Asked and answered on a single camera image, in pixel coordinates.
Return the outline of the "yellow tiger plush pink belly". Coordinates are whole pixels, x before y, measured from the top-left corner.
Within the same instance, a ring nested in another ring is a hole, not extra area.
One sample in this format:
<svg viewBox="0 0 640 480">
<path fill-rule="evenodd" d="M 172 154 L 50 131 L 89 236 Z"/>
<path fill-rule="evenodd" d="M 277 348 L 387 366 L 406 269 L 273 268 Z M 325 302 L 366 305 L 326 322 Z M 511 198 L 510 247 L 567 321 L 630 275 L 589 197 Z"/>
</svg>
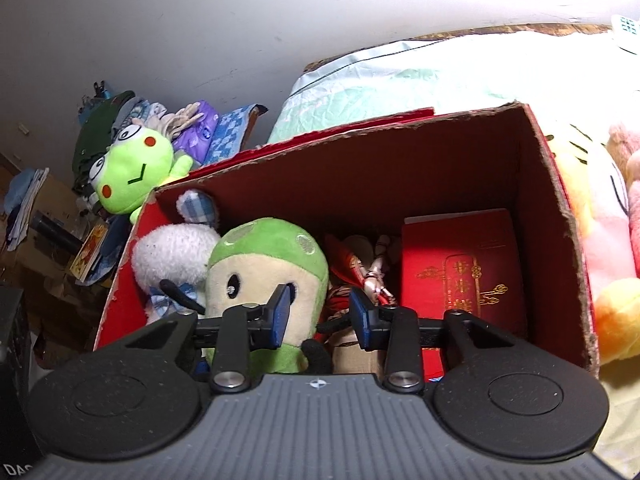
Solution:
<svg viewBox="0 0 640 480">
<path fill-rule="evenodd" d="M 597 139 L 568 125 L 546 135 L 576 219 L 605 364 L 639 354 L 639 278 L 624 174 Z"/>
</svg>

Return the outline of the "green mushroom plush toy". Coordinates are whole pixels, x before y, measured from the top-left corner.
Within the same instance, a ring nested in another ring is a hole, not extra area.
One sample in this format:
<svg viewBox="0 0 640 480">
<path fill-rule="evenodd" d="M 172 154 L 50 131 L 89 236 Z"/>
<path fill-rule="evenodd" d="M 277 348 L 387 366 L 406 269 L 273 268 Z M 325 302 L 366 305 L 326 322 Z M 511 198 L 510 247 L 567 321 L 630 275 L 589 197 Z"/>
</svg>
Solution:
<svg viewBox="0 0 640 480">
<path fill-rule="evenodd" d="M 160 289 L 202 315 L 196 339 L 212 354 L 212 365 L 216 318 L 240 304 L 265 304 L 279 284 L 292 284 L 293 303 L 283 344 L 277 350 L 250 354 L 252 380 L 263 374 L 328 374 L 332 370 L 329 353 L 314 339 L 328 283 L 326 257 L 309 233 L 285 220 L 260 218 L 218 240 L 207 263 L 205 304 L 186 298 L 171 281 L 161 281 Z"/>
</svg>

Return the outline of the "red gift box gold print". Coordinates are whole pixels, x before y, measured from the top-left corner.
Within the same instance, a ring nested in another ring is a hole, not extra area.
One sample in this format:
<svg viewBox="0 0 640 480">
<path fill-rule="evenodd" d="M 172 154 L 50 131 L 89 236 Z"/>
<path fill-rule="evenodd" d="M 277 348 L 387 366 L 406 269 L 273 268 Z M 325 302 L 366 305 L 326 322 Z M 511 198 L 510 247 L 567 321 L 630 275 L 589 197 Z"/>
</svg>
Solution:
<svg viewBox="0 0 640 480">
<path fill-rule="evenodd" d="M 465 310 L 526 337 L 527 307 L 509 211 L 406 219 L 401 228 L 400 304 L 421 318 Z"/>
</svg>

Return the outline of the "green bear print bedsheet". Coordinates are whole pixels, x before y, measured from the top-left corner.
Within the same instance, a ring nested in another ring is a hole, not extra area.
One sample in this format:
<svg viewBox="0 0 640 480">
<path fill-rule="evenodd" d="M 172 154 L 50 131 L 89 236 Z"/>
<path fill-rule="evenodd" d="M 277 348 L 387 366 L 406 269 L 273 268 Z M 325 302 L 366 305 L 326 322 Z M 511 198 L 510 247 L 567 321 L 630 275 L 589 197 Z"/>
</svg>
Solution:
<svg viewBox="0 0 640 480">
<path fill-rule="evenodd" d="M 425 107 L 442 116 L 512 103 L 529 107 L 546 142 L 573 125 L 604 145 L 611 128 L 639 125 L 639 63 L 612 32 L 395 42 L 300 76 L 269 142 Z"/>
</svg>

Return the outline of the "white bunny light blue bow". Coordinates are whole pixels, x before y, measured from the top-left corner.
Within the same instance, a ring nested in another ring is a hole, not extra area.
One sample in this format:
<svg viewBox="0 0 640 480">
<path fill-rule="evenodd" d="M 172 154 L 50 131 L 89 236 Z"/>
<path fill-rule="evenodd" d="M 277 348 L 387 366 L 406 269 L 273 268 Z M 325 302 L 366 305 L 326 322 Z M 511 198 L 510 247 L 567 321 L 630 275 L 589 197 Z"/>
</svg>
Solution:
<svg viewBox="0 0 640 480">
<path fill-rule="evenodd" d="M 220 240 L 217 207 L 207 194 L 190 188 L 177 198 L 176 208 L 180 223 L 154 229 L 132 251 L 134 278 L 148 296 L 144 312 L 149 324 L 189 311 L 160 289 L 163 280 L 174 283 L 186 298 L 205 304 L 207 263 Z"/>
</svg>

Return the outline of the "green frog plush toy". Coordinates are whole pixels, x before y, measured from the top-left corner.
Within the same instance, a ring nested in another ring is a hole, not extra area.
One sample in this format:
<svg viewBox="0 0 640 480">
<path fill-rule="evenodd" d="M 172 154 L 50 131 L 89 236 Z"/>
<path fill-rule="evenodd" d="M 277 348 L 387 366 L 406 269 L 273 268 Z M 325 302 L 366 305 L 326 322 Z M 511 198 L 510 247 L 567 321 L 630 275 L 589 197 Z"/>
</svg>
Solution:
<svg viewBox="0 0 640 480">
<path fill-rule="evenodd" d="M 156 130 L 132 124 L 119 131 L 89 172 L 89 183 L 104 209 L 135 224 L 154 188 L 187 177 L 194 159 L 174 151 Z"/>
</svg>

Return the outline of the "purple plastic package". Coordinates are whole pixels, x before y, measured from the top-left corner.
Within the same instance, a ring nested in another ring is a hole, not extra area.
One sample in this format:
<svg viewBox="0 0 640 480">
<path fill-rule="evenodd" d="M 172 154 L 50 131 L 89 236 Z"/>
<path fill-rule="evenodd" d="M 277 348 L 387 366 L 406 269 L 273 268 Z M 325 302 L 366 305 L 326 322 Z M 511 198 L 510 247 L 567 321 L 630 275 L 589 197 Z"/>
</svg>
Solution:
<svg viewBox="0 0 640 480">
<path fill-rule="evenodd" d="M 218 122 L 218 112 L 207 101 L 191 103 L 179 110 L 168 129 L 174 150 L 191 156 L 201 165 Z"/>
</svg>

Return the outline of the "blue checkered towel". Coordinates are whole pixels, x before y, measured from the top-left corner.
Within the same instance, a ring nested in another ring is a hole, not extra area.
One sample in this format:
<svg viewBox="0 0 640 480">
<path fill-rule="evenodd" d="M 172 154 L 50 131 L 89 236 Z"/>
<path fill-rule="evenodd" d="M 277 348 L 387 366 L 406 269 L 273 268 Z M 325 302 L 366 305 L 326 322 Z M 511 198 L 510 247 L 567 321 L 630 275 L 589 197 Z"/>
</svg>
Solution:
<svg viewBox="0 0 640 480">
<path fill-rule="evenodd" d="M 212 142 L 209 144 L 202 165 L 213 165 L 239 154 L 252 133 L 257 119 L 267 112 L 268 108 L 262 104 L 252 104 L 223 114 L 214 131 Z"/>
</svg>

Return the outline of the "red decorative ornament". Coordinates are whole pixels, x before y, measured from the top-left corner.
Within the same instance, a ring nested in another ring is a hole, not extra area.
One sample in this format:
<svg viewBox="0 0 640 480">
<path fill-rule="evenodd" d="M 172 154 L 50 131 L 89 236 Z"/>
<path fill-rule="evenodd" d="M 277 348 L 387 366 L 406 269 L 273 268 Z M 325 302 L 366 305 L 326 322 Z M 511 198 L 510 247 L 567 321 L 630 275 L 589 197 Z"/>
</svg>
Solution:
<svg viewBox="0 0 640 480">
<path fill-rule="evenodd" d="M 323 237 L 324 254 L 329 263 L 329 290 L 321 310 L 318 332 L 329 334 L 347 327 L 349 294 L 360 289 L 375 306 L 396 306 L 397 300 L 384 283 L 390 238 L 381 235 L 374 244 L 367 237 L 353 235 L 339 240 L 333 234 Z"/>
</svg>

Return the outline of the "red cardboard box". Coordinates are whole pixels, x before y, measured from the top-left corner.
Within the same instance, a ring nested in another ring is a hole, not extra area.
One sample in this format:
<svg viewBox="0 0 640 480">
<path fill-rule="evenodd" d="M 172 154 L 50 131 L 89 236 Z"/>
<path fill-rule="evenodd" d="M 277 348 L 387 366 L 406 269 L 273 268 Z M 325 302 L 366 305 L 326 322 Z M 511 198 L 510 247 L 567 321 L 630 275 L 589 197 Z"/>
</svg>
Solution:
<svg viewBox="0 0 640 480">
<path fill-rule="evenodd" d="M 408 217 L 506 208 L 529 340 L 590 373 L 600 368 L 576 220 L 525 104 L 442 116 L 424 108 L 241 152 L 153 193 L 128 245 L 177 221 L 176 199 L 189 188 L 213 197 L 223 229 L 276 217 L 317 236 L 394 235 Z"/>
</svg>

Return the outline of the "white blue power strip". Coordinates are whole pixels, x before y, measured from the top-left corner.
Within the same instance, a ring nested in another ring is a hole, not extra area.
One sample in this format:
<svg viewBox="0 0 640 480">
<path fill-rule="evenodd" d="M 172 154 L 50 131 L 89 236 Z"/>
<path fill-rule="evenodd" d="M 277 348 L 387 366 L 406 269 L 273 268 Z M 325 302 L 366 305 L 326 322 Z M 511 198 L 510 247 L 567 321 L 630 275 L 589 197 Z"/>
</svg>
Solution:
<svg viewBox="0 0 640 480">
<path fill-rule="evenodd" d="M 626 16 L 612 18 L 612 31 L 616 44 L 624 51 L 640 53 L 640 25 L 638 20 Z"/>
</svg>

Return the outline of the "mauve teddy bear plush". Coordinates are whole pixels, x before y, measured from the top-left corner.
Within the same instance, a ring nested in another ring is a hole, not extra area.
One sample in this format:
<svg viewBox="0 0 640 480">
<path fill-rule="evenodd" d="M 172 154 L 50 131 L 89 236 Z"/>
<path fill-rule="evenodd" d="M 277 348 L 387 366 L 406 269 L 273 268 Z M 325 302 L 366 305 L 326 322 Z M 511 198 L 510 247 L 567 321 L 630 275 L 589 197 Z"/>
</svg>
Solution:
<svg viewBox="0 0 640 480">
<path fill-rule="evenodd" d="M 638 133 L 623 127 L 613 127 L 608 132 L 605 148 L 624 177 L 626 185 L 629 186 L 634 177 L 628 170 L 628 160 L 639 151 Z"/>
</svg>

